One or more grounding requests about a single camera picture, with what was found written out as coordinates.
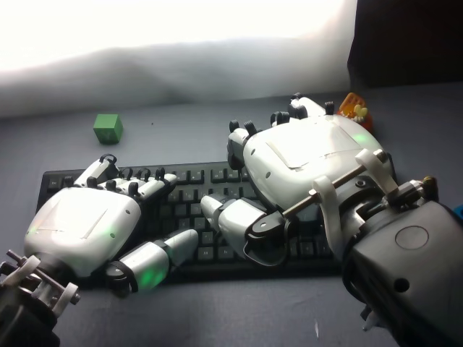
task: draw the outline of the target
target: keyboard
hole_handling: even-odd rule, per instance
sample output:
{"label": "keyboard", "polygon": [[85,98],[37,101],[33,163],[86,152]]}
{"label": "keyboard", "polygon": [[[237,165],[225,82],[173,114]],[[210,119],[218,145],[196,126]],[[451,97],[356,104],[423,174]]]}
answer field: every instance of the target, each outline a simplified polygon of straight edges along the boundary
{"label": "keyboard", "polygon": [[[231,170],[227,162],[195,163],[132,167],[134,172],[149,168],[152,173],[164,167],[167,173],[176,174],[177,186],[161,201],[143,206],[143,222],[136,243],[159,239],[172,231],[193,228],[199,235],[199,246],[191,259],[170,281],[215,280],[228,278],[294,277],[339,273],[340,264],[333,258],[320,221],[309,217],[301,223],[297,237],[290,241],[290,256],[283,267],[258,267],[238,257],[225,239],[209,226],[201,212],[203,196],[219,193],[230,198],[258,200],[246,169]],[[63,180],[74,180],[83,170],[47,171],[43,174],[37,210],[63,187]]]}

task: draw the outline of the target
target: orange toy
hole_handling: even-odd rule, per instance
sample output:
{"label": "orange toy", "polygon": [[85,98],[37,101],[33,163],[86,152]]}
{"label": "orange toy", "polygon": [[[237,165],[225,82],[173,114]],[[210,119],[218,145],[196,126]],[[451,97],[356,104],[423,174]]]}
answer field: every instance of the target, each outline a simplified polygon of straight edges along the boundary
{"label": "orange toy", "polygon": [[337,114],[357,122],[369,132],[373,131],[373,118],[366,108],[365,100],[355,93],[347,94]]}

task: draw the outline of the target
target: white curtain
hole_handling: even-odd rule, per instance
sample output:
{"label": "white curtain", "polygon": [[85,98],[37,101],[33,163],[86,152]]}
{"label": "white curtain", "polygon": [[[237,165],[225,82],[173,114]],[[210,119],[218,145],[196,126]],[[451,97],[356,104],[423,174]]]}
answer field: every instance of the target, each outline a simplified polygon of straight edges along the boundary
{"label": "white curtain", "polygon": [[0,116],[349,87],[357,0],[0,4]]}

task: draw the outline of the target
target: green cube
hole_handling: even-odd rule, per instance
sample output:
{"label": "green cube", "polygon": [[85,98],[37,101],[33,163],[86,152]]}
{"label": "green cube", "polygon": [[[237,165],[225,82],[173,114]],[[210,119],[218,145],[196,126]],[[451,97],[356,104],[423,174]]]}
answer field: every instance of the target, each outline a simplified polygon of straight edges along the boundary
{"label": "green cube", "polygon": [[119,114],[99,114],[93,125],[98,141],[104,145],[119,143],[123,128]]}

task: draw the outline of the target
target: gray table surface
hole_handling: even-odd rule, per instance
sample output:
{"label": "gray table surface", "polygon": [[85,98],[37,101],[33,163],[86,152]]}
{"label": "gray table surface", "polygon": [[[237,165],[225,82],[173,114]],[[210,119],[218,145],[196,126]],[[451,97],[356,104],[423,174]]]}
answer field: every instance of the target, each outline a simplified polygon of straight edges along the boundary
{"label": "gray table surface", "polygon": [[[339,105],[345,95],[313,100]],[[362,96],[399,180],[437,176],[441,201],[462,204],[463,84],[369,90]],[[110,147],[95,138],[91,112],[0,121],[0,254],[22,252],[44,171],[86,168],[107,152],[121,166],[223,161],[230,120],[252,119],[265,129],[287,101],[108,110],[121,114],[124,124],[122,141]],[[62,346],[396,346],[386,331],[361,330],[361,310],[337,277],[159,286],[123,301],[98,289],[83,291],[55,331]]]}

